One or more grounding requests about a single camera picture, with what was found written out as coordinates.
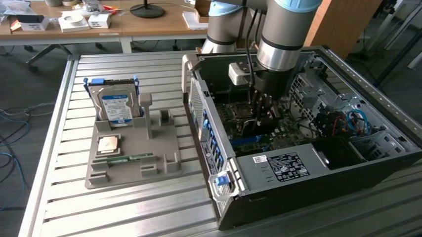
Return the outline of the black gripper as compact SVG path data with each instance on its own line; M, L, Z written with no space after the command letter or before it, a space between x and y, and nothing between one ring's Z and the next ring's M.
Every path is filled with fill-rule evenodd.
M278 100L286 94L287 84L292 77L294 69L276 72L272 70L260 70L255 72L254 88L272 99Z

